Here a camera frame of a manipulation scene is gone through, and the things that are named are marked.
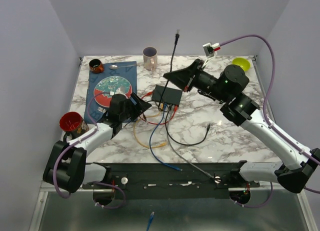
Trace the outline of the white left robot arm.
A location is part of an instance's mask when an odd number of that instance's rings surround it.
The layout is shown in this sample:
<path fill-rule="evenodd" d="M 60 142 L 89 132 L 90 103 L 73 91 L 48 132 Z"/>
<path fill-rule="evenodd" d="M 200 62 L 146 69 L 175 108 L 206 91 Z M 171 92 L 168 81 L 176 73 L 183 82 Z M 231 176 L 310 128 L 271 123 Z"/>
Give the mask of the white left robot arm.
<path fill-rule="evenodd" d="M 62 198 L 69 198 L 81 185 L 95 183 L 104 189 L 110 185 L 110 168 L 103 164 L 87 163 L 87 156 L 101 144 L 114 138 L 123 122 L 135 121 L 152 105 L 135 93 L 112 96 L 109 108 L 94 127 L 70 141 L 57 141 L 52 148 L 43 173 L 43 181 L 52 184 Z"/>

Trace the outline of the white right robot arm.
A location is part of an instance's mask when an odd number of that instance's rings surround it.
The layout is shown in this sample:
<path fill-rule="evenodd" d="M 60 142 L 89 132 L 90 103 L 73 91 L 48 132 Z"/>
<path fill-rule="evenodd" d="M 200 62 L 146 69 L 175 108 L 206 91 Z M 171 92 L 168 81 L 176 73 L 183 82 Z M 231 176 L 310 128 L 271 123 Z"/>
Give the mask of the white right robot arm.
<path fill-rule="evenodd" d="M 199 94 L 218 101 L 228 121 L 250 132 L 280 158 L 274 163 L 245 162 L 230 174 L 230 182 L 236 187 L 252 181 L 278 183 L 299 194 L 320 164 L 320 150 L 299 143 L 264 117 L 259 105 L 243 93 L 250 80 L 240 66 L 230 64 L 216 78 L 203 65 L 197 58 L 190 66 L 163 76 L 183 92 L 197 88 Z"/>

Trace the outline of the black network switch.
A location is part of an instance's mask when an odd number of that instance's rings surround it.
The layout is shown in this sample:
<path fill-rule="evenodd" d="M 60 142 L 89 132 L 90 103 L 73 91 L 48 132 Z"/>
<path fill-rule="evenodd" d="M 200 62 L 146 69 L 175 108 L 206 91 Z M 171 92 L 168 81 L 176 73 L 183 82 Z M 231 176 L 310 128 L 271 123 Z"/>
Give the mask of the black network switch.
<path fill-rule="evenodd" d="M 164 91 L 165 87 L 161 85 L 156 85 L 151 96 L 151 100 L 157 103 L 166 103 L 167 105 L 175 105 L 179 106 L 182 91 L 180 89 L 167 87 Z"/>

